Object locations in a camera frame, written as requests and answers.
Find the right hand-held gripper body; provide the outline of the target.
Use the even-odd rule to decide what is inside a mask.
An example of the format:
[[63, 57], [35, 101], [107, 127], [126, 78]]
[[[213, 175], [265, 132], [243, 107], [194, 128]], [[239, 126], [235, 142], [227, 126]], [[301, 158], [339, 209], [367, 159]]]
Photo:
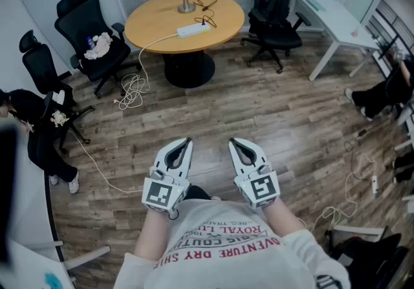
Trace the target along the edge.
[[280, 196], [277, 174], [269, 165], [262, 165], [249, 174], [237, 175], [234, 183], [254, 209], [272, 204]]

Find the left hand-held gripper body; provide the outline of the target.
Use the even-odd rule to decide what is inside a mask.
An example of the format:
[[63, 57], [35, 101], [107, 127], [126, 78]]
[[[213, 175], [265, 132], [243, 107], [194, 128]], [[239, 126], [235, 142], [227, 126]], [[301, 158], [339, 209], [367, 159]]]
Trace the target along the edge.
[[152, 166], [145, 178], [142, 203], [147, 209], [167, 214], [170, 220], [179, 216], [178, 207], [190, 188], [188, 170]]

